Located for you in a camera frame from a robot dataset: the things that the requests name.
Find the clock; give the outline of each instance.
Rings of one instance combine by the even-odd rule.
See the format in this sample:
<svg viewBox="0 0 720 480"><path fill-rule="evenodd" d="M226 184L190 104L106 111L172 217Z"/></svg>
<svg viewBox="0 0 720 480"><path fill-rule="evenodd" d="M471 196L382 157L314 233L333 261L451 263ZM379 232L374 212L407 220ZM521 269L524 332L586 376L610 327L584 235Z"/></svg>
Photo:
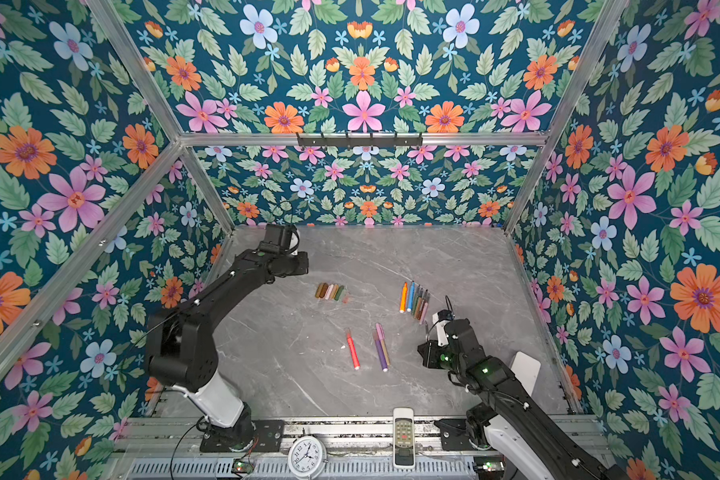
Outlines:
<svg viewBox="0 0 720 480"><path fill-rule="evenodd" d="M326 447L313 436L296 440L288 451L288 468L298 478L314 478L326 461Z"/></svg>

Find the remote control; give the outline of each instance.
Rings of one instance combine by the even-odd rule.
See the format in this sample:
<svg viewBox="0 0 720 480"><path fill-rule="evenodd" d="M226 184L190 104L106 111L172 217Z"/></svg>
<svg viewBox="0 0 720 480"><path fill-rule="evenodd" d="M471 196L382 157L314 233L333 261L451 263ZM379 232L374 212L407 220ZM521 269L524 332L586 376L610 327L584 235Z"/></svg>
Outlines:
<svg viewBox="0 0 720 480"><path fill-rule="evenodd" d="M412 470L416 465L414 454L416 444L414 441L413 409L395 408L392 411L394 429L394 445L392 463L395 468Z"/></svg>

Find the horizontal metal bar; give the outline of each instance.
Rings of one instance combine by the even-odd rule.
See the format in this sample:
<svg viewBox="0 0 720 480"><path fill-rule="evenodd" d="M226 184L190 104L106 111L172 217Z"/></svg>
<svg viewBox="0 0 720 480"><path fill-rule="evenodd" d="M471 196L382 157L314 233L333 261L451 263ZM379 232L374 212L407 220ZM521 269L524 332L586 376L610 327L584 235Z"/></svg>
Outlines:
<svg viewBox="0 0 720 480"><path fill-rule="evenodd" d="M523 210L525 210L526 205L528 205L530 197L536 188L536 184L538 184L544 172L544 165L554 153L554 149L560 141L560 136L563 134L563 130L568 124L568 120L570 120L576 104L579 103L579 98L581 98L586 84L589 82L600 60L600 56L605 50L608 39L619 24L619 17L621 17L621 13L624 11L624 8L626 8L627 3L629 3L629 0L606 0L603 9L600 11L600 16L592 27L592 33L590 33L584 49L581 51L581 59L579 60L578 67L574 74L571 75L568 87L565 89L563 97L557 104L554 116L550 122L550 129L548 130L548 141L544 147L537 152L536 158L534 158L534 162L528 169L528 174L525 176L523 186L515 198L512 213L504 227L508 234L512 233L512 229L518 224L520 215L523 213Z"/></svg>
<svg viewBox="0 0 720 480"><path fill-rule="evenodd" d="M130 219L155 185L165 177L179 157L181 146L169 143L152 165L123 195L94 228L85 242L56 271L48 283L34 296L16 320L0 335L0 380L34 342L35 337L61 307L69 292L75 288L104 251L107 242L117 237L120 228Z"/></svg>
<svg viewBox="0 0 720 480"><path fill-rule="evenodd" d="M211 178L208 177L208 173L202 168L200 159L197 157L194 149L184 148L181 159L184 162L184 167L190 172L192 180L194 180L198 191L202 198L211 208L213 216L216 217L216 221L221 225L221 229L225 234L231 235L235 227L232 225L232 219L226 212L224 204L221 202L219 191L211 183Z"/></svg>
<svg viewBox="0 0 720 480"><path fill-rule="evenodd" d="M117 57L125 65L125 69L134 80L136 88L146 100L146 104L152 109L155 118L165 132L169 140L178 139L182 133L179 121L173 114L168 101L163 97L163 92L157 86L152 73L146 69L144 56L139 52L134 40L123 24L123 20L117 14L111 0L88 0L88 8L94 18L104 30Z"/></svg>
<svg viewBox="0 0 720 480"><path fill-rule="evenodd" d="M360 145L374 145L370 134L349 134L350 144L353 146L361 141ZM418 141L418 134L398 134L398 139L415 138ZM223 145L235 147L241 145L283 145L297 147L302 141L313 142L314 146L321 146L325 140L330 140L331 145L339 144L346 146L347 135L345 134L236 134L234 132L219 132L217 134L182 134L181 142L185 147L211 147ZM394 139L394 134L373 134L374 140L389 142ZM423 145L527 145L541 146L547 141L545 132L490 132L490 133L455 133L455 134L422 134L421 144Z"/></svg>

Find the floral wallpaper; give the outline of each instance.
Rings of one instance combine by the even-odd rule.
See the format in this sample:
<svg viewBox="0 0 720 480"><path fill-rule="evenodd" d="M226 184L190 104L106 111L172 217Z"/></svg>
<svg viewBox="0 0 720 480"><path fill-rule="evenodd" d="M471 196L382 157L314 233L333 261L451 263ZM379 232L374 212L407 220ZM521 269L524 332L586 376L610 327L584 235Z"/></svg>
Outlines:
<svg viewBox="0 0 720 480"><path fill-rule="evenodd" d="M128 28L187 131L521 132L603 3L147 0Z"/></svg>
<svg viewBox="0 0 720 480"><path fill-rule="evenodd" d="M501 226L536 149L283 146L198 150L238 224Z"/></svg>
<svg viewBox="0 0 720 480"><path fill-rule="evenodd" d="M165 143L85 6L0 2L0 334Z"/></svg>
<svg viewBox="0 0 720 480"><path fill-rule="evenodd" d="M145 375L147 316L200 292L221 242L177 161L0 384L0 478L102 475L158 388Z"/></svg>
<svg viewBox="0 0 720 480"><path fill-rule="evenodd" d="M720 0L627 12L512 232L632 480L720 479Z"/></svg>

